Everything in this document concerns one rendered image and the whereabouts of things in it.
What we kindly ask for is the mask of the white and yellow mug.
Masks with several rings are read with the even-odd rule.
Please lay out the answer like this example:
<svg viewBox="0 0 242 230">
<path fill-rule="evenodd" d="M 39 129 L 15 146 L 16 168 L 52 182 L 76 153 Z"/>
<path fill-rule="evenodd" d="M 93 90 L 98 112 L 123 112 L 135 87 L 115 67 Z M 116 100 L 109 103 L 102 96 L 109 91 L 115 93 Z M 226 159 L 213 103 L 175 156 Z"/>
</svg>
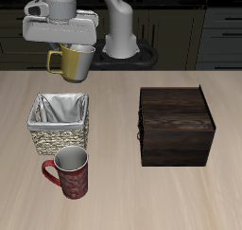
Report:
<svg viewBox="0 0 242 230">
<path fill-rule="evenodd" d="M 60 69 L 51 69 L 52 55 L 60 55 Z M 59 74 L 72 83 L 86 80 L 95 48 L 91 45 L 60 44 L 60 50 L 50 50 L 47 54 L 46 68 L 52 74 Z"/>
</svg>

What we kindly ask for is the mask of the white lined woven basket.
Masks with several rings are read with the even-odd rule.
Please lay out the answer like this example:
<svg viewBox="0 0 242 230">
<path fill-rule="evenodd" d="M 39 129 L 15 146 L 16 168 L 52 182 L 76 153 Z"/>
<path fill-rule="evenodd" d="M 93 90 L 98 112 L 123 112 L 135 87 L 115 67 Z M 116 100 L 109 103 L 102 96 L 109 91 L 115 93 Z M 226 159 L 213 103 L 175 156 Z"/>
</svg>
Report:
<svg viewBox="0 0 242 230">
<path fill-rule="evenodd" d="M 39 93 L 27 119 L 36 151 L 54 155 L 65 146 L 87 149 L 89 96 L 86 93 Z"/>
</svg>

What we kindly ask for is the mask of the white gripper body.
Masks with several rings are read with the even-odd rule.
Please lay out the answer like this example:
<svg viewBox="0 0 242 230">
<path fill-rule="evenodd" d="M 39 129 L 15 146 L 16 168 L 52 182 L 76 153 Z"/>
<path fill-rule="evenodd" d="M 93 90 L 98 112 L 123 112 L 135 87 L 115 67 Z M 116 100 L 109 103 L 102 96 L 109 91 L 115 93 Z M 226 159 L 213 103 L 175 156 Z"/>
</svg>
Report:
<svg viewBox="0 0 242 230">
<path fill-rule="evenodd" d="M 95 44 L 98 15 L 91 10 L 77 10 L 67 24 L 52 24 L 47 17 L 26 16 L 23 37 L 27 41 L 58 44 Z"/>
</svg>

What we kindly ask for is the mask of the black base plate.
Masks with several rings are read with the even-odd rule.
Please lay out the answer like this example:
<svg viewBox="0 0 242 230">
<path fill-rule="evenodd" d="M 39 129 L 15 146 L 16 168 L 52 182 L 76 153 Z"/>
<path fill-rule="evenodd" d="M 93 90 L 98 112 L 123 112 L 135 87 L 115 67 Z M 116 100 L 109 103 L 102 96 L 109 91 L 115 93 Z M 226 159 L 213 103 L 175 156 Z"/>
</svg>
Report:
<svg viewBox="0 0 242 230">
<path fill-rule="evenodd" d="M 90 69 L 95 71 L 149 71 L 158 61 L 157 51 L 145 39 L 138 39 L 138 53 L 128 59 L 114 59 L 102 51 L 104 39 L 95 44 L 95 55 Z"/>
</svg>

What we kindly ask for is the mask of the dark wooden cabinet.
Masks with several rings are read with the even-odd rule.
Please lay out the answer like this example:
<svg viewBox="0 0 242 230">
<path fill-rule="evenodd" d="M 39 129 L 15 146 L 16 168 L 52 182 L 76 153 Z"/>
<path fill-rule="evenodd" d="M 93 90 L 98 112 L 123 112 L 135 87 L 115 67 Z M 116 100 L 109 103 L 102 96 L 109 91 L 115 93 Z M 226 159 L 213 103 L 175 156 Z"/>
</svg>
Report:
<svg viewBox="0 0 242 230">
<path fill-rule="evenodd" d="M 207 164 L 216 124 L 201 87 L 143 87 L 138 116 L 144 167 Z"/>
</svg>

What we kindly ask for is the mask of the red patterned mug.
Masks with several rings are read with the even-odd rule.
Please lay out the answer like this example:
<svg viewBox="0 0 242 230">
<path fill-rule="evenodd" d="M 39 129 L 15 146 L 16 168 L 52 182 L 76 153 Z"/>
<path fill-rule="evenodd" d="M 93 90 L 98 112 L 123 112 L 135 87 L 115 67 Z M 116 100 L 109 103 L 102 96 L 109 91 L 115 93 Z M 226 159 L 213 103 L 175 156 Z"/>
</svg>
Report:
<svg viewBox="0 0 242 230">
<path fill-rule="evenodd" d="M 79 146 L 66 146 L 57 151 L 53 160 L 42 164 L 43 175 L 60 186 L 72 200 L 82 198 L 88 191 L 88 153 Z"/>
</svg>

